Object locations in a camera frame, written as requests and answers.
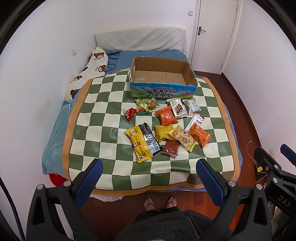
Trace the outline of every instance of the silver screw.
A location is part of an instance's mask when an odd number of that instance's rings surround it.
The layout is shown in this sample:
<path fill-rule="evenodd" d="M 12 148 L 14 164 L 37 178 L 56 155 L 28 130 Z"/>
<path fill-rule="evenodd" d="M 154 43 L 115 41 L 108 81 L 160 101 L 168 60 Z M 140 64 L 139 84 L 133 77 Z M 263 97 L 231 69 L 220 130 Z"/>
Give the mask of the silver screw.
<path fill-rule="evenodd" d="M 43 188 L 43 184 L 39 184 L 38 186 L 37 186 L 37 189 L 38 190 L 41 190 Z"/>
<path fill-rule="evenodd" d="M 65 187 L 68 187 L 68 186 L 71 185 L 71 183 L 72 183 L 71 181 L 65 181 L 65 182 L 64 182 L 64 186 L 65 186 Z"/>
<path fill-rule="evenodd" d="M 261 190 L 262 189 L 262 186 L 260 184 L 257 184 L 256 185 L 256 188 L 259 189 L 259 190 Z"/>
<path fill-rule="evenodd" d="M 231 187 L 234 187 L 236 185 L 236 183 L 235 183 L 235 181 L 229 181 L 228 185 L 231 186 Z"/>

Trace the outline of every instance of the wooden floor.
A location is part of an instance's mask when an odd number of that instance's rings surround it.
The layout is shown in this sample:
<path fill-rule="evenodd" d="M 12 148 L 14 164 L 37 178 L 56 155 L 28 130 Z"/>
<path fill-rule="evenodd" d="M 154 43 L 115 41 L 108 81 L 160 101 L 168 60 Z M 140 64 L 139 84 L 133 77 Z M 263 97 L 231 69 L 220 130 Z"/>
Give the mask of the wooden floor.
<path fill-rule="evenodd" d="M 222 101 L 226 105 L 231 116 L 239 149 L 242 153 L 243 164 L 241 174 L 237 181 L 240 186 L 253 187 L 256 184 L 254 173 L 254 162 L 248 156 L 253 157 L 255 148 L 260 146 L 260 141 L 251 118 L 238 94 L 230 82 L 223 76 L 205 72 L 196 72 L 197 75 L 207 77 L 217 89 Z M 157 210 L 162 209 L 166 199 L 175 196 L 177 206 L 182 210 L 195 210 L 211 218 L 214 218 L 219 207 L 213 205 L 206 192 L 174 191 L 167 193 L 145 192 L 133 196 L 125 196 L 119 201 L 102 202 L 90 198 L 80 211 L 88 225 L 102 240 L 114 240 L 118 233 L 126 226 L 133 223 L 137 214 L 144 212 L 143 202 L 151 197 Z M 230 227 L 234 228 L 240 216 L 241 207 L 238 208 Z"/>

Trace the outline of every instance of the snack package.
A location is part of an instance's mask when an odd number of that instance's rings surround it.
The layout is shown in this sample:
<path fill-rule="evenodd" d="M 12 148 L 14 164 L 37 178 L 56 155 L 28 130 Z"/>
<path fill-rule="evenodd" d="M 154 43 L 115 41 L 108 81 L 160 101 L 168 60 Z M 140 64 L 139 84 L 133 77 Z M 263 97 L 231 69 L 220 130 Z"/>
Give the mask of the snack package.
<path fill-rule="evenodd" d="M 133 118 L 135 113 L 136 113 L 136 109 L 130 108 L 130 109 L 126 110 L 123 114 L 129 122 Z"/>
<path fill-rule="evenodd" d="M 200 144 L 202 148 L 205 147 L 209 139 L 212 137 L 211 134 L 207 133 L 201 127 L 198 127 L 196 123 L 192 125 L 188 132 L 197 140 L 198 144 Z"/>
<path fill-rule="evenodd" d="M 191 118 L 191 120 L 189 121 L 188 125 L 186 126 L 185 130 L 186 130 L 186 131 L 189 131 L 190 128 L 192 127 L 192 125 L 193 125 L 194 123 L 196 123 L 197 128 L 198 128 L 198 127 L 201 125 L 201 123 L 203 122 L 204 119 L 205 119 L 205 118 L 204 118 L 202 115 L 200 115 L 200 114 L 198 114 L 198 113 L 194 113 L 194 115 L 192 116 L 192 118 Z"/>
<path fill-rule="evenodd" d="M 183 109 L 181 98 L 172 98 L 168 99 L 167 101 L 170 103 L 175 117 L 182 117 L 187 115 L 186 111 Z"/>
<path fill-rule="evenodd" d="M 160 108 L 160 104 L 157 103 L 155 98 L 151 98 L 151 100 L 149 101 L 149 106 L 148 106 L 149 112 L 152 113 L 159 108 Z"/>
<path fill-rule="evenodd" d="M 178 149 L 179 149 L 180 142 L 167 140 L 165 147 L 162 150 L 162 153 L 169 154 L 172 156 L 178 156 Z"/>
<path fill-rule="evenodd" d="M 148 160 L 163 149 L 156 141 L 147 123 L 132 127 L 124 133 L 133 144 L 138 163 Z"/>
<path fill-rule="evenodd" d="M 148 110 L 149 100 L 146 100 L 146 99 L 136 100 L 136 104 L 137 104 L 136 115 L 145 115 L 149 113 L 149 110 Z"/>
<path fill-rule="evenodd" d="M 162 126 L 168 126 L 170 124 L 178 124 L 178 121 L 174 117 L 170 106 L 167 106 L 160 110 L 155 111 L 155 114 L 160 116 L 160 122 Z"/>
<path fill-rule="evenodd" d="M 178 125 L 175 129 L 171 130 L 169 134 L 178 140 L 187 151 L 191 152 L 193 150 L 195 140 L 188 131 L 185 131 L 181 126 Z"/>
<path fill-rule="evenodd" d="M 176 140 L 174 139 L 169 132 L 174 129 L 173 125 L 170 124 L 168 126 L 159 126 L 155 125 L 155 137 L 158 142 L 161 142 L 164 139 L 169 139 L 169 140 Z"/>
<path fill-rule="evenodd" d="M 188 107 L 188 115 L 192 115 L 194 112 L 201 111 L 195 99 L 184 99 L 183 103 Z"/>

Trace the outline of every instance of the pants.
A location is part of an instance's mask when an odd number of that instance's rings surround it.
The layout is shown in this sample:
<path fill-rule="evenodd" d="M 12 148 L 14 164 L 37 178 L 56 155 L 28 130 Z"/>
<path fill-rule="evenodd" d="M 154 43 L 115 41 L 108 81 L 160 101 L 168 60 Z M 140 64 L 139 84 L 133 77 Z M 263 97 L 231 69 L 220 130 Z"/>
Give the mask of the pants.
<path fill-rule="evenodd" d="M 169 212 L 174 212 L 174 211 L 180 211 L 180 209 L 177 207 L 169 207 L 169 208 L 164 209 L 163 213 L 169 213 Z M 159 214 L 160 214 L 160 212 L 157 210 L 149 210 L 148 212 L 140 213 L 136 216 L 134 223 L 144 220 L 144 219 L 147 219 L 147 218 L 150 218 L 150 217 L 153 217 L 153 216 L 156 216 L 156 215 L 159 215 Z"/>

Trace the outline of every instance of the white wall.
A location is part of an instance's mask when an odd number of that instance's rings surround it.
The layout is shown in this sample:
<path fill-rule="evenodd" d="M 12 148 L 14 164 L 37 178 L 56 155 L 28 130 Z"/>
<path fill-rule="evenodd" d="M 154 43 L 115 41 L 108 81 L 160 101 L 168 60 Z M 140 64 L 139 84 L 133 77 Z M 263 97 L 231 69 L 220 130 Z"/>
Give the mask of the white wall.
<path fill-rule="evenodd" d="M 189 55 L 196 0 L 90 0 L 94 33 L 141 26 L 172 26 L 186 30 Z"/>
<path fill-rule="evenodd" d="M 296 51 L 277 23 L 254 1 L 243 0 L 236 38 L 224 74 L 243 100 L 262 147 L 274 149 L 286 171 L 295 167 L 280 153 L 296 151 Z"/>
<path fill-rule="evenodd" d="M 42 174 L 41 158 L 66 86 L 95 46 L 85 2 L 50 0 L 22 23 L 0 56 L 0 176 L 24 231 L 36 186 L 52 185 Z M 2 191 L 0 209 L 18 234 Z"/>

